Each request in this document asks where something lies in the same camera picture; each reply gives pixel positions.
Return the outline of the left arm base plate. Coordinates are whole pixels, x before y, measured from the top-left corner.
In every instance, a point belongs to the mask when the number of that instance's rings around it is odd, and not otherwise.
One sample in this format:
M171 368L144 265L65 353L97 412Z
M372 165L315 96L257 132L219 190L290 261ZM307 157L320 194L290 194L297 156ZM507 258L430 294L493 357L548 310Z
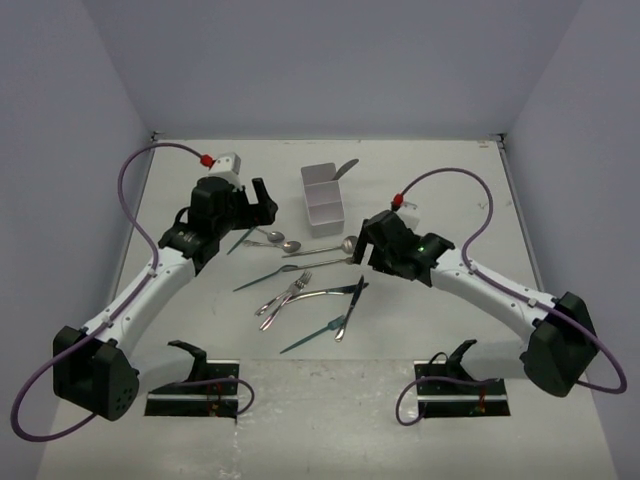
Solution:
M237 360L211 360L202 348L180 340L169 342L144 368L140 391L147 417L236 420L255 401Z

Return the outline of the shiny steel fork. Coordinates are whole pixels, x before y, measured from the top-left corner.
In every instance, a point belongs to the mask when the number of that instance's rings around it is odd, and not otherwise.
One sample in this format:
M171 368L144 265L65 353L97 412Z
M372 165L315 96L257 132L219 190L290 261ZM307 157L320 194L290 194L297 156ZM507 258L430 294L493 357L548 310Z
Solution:
M263 314L263 315L265 315L266 313L268 313L267 317L263 320L263 322L259 326L259 330L260 331L265 331L272 325L273 321L275 320L275 318L277 317L277 315L279 314L280 310L285 305L285 303L287 302L288 299L286 299L286 300L284 300L282 302L277 302L274 307L269 308Z
M288 298L290 298L291 296L293 296L294 294L299 293L301 290L303 290L307 284L309 283L309 280L311 279L312 273L309 270L305 270L303 272L303 274L297 279L295 280L293 283L291 283L289 285L289 287L282 292L281 294L279 294L278 296L276 296L275 298L271 299L269 302L267 302L266 304L262 305L255 313L255 316L261 316L263 315L269 308L274 307L276 305L277 302L282 302Z

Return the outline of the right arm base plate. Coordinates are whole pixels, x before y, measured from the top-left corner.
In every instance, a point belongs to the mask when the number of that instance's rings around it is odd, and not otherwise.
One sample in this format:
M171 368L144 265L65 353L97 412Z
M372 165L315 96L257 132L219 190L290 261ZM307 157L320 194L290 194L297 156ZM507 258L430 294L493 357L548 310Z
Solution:
M465 340L450 354L440 351L429 360L414 362L414 380L395 402L398 424L410 427L425 419L511 415L503 379L475 380L462 367L464 355L476 344L476 339ZM411 419L403 419L401 404L412 390L417 394L417 413Z

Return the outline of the curved shiny steel knife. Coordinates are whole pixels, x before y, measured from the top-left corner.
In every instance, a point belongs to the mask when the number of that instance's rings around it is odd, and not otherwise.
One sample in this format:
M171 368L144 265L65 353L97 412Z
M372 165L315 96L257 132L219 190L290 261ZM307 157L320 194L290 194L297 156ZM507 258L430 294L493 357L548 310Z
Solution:
M315 298L315 297L326 296L326 295L333 295L333 296L349 295L349 294L353 294L356 291L356 287L357 287L356 284L352 284L352 285L346 285L341 287L333 287L328 289L302 292L302 293L293 295L291 298L287 300L287 303L292 303L299 300L305 300L308 298ZM274 298L270 302L264 304L260 309L258 309L255 312L255 316L263 315L274 303L277 303L277 302L279 302L279 299Z

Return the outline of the matte round steel spoon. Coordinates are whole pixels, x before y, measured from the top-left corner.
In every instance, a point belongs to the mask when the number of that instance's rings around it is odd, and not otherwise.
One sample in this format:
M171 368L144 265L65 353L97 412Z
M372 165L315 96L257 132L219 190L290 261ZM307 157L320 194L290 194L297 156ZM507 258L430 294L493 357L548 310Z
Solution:
M350 235L345 237L338 246L316 248L311 250L300 250L291 254L286 254L284 255L284 258L308 256L308 255L327 253L332 251L341 251L347 255L351 255L354 253L357 241L358 241L357 236Z

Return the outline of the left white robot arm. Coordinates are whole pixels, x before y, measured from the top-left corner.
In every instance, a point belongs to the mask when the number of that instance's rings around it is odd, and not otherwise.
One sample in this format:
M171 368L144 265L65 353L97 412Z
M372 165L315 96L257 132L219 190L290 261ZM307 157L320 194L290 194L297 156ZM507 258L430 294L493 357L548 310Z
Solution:
M229 232L274 223L278 206L263 179L252 185L254 203L244 187L220 176L197 181L189 206L176 214L148 266L101 314L54 338L53 352L61 358L53 373L56 396L116 421L140 394L174 383L195 393L206 385L206 353L199 347L174 340L154 354L133 352L169 300L219 253Z

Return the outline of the matte steel knife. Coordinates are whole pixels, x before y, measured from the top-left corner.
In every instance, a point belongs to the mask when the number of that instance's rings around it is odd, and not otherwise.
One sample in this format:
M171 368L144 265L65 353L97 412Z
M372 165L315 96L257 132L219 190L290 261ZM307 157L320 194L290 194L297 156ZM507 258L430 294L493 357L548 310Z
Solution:
M355 167L359 163L358 158L354 158L345 162L342 166L340 166L334 176L332 177L332 181L338 181L341 179L349 170Z

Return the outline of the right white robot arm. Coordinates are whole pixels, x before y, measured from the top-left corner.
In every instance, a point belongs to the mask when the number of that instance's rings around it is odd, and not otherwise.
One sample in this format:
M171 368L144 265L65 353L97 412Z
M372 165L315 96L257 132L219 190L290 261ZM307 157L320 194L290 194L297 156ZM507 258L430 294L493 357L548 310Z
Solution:
M602 350L577 295L555 297L510 281L435 233L417 235L390 210L363 221L353 260L452 294L516 334L514 341L487 346L463 342L446 368L447 383L456 392L467 393L480 382L526 378L565 397Z

